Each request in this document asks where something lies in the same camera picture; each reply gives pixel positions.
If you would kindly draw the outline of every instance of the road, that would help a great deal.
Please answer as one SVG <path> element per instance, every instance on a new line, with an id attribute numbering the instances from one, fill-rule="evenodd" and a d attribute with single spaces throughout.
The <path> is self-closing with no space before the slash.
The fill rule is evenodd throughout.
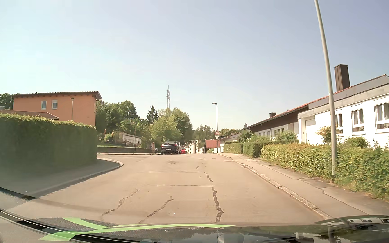
<path id="1" fill-rule="evenodd" d="M 218 154 L 99 155 L 124 166 L 10 212 L 116 224 L 311 223 L 316 213 Z"/>

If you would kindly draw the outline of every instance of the black car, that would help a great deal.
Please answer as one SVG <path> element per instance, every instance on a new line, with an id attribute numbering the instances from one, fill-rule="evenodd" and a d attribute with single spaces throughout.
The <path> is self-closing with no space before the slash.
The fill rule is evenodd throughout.
<path id="1" fill-rule="evenodd" d="M 161 154 L 181 153 L 181 147 L 178 146 L 176 141 L 166 141 L 162 144 Z"/>

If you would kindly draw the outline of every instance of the parked car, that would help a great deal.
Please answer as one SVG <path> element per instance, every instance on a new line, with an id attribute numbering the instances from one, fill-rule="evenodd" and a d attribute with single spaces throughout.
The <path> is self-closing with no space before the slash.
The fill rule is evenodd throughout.
<path id="1" fill-rule="evenodd" d="M 176 144 L 178 144 L 178 147 L 179 147 L 179 153 L 181 153 L 181 149 L 182 149 L 181 143 L 179 143 L 179 141 L 176 141 Z"/>
<path id="2" fill-rule="evenodd" d="M 161 146 L 161 154 L 181 153 L 181 147 L 176 141 L 166 141 Z"/>

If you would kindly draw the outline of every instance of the hedge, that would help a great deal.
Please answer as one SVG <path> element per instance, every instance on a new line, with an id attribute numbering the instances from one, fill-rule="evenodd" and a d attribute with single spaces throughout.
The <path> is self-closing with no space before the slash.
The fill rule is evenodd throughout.
<path id="1" fill-rule="evenodd" d="M 268 144 L 291 144 L 297 143 L 297 140 L 268 141 L 268 142 L 245 142 L 242 153 L 249 158 L 259 158 L 261 149 Z"/>
<path id="2" fill-rule="evenodd" d="M 244 143 L 229 143 L 224 145 L 224 152 L 242 154 Z"/>
<path id="3" fill-rule="evenodd" d="M 271 144 L 262 148 L 262 159 L 389 200 L 389 150 L 339 146 L 335 176 L 328 145 Z"/>
<path id="4" fill-rule="evenodd" d="M 36 176 L 94 163 L 94 126 L 0 113 L 0 170 Z"/>

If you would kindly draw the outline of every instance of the red tile roof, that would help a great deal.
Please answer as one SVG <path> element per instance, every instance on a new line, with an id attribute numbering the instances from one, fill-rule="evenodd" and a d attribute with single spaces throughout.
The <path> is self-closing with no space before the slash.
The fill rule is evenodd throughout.
<path id="1" fill-rule="evenodd" d="M 79 92 L 50 92 L 50 93 L 28 93 L 28 94 L 14 94 L 12 97 L 23 97 L 23 96 L 36 96 L 36 95 L 75 95 L 75 94 L 93 94 L 96 99 L 102 99 L 99 91 L 79 91 Z"/>
<path id="2" fill-rule="evenodd" d="M 14 111 L 14 110 L 0 110 L 0 113 L 3 114 L 18 114 L 18 115 L 27 115 L 27 116 L 40 116 L 51 120 L 59 120 L 59 117 L 52 115 L 48 112 L 24 112 L 24 111 Z"/>

